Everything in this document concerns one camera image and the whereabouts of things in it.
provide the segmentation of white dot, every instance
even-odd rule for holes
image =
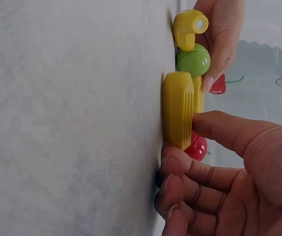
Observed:
[[[196,26],[197,26],[198,28],[202,28],[202,27],[204,26],[203,21],[199,20],[199,21],[196,23]]]

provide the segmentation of red toy strawberry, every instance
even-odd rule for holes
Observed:
[[[213,94],[223,94],[226,91],[225,75],[222,74],[218,80],[213,84],[210,92]]]
[[[206,156],[208,144],[204,137],[198,136],[193,131],[191,133],[191,145],[185,150],[191,158],[202,161]]]

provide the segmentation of yellow plastic piece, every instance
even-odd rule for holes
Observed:
[[[195,46],[195,34],[204,33],[208,27],[209,21],[202,12],[195,9],[182,11],[173,23],[174,40],[181,50],[191,51]]]
[[[167,74],[162,86],[162,119],[165,140],[181,150],[191,144],[194,87],[187,72]]]
[[[192,78],[194,85],[194,99],[193,99],[193,111],[197,113],[204,112],[204,93],[202,90],[202,76]]]

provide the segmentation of toy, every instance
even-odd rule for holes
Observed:
[[[211,65],[210,54],[200,44],[195,44],[193,50],[184,52],[179,50],[176,57],[179,71],[189,72],[194,85],[194,111],[204,111],[204,94],[202,91],[202,75]]]
[[[191,145],[185,150],[191,158],[202,161],[208,149],[208,143],[204,137],[198,136],[192,131]]]
[[[173,23],[174,40],[183,51],[191,51],[195,47],[195,34],[204,33],[209,26],[204,14],[195,9],[180,12]]]
[[[213,84],[210,93],[223,94],[226,91],[225,75],[221,75],[218,80]]]
[[[184,52],[181,49],[177,53],[176,63],[178,70],[189,72],[192,78],[204,75],[211,65],[209,52],[200,44],[195,44],[194,49]]]
[[[164,137],[171,145],[186,150],[201,161],[207,153],[202,137],[192,135],[193,113],[204,110],[202,75],[210,67],[208,51],[195,43],[195,34],[204,33],[208,20],[202,12],[191,9],[179,13],[174,20],[177,72],[167,74],[162,86],[162,119]]]
[[[193,82],[187,72],[171,72],[162,86],[162,120],[165,140],[185,150],[191,144]]]

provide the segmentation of green ball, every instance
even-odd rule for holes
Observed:
[[[204,75],[211,65],[209,52],[197,43],[191,51],[184,52],[179,49],[176,61],[178,70],[190,73],[191,77]]]

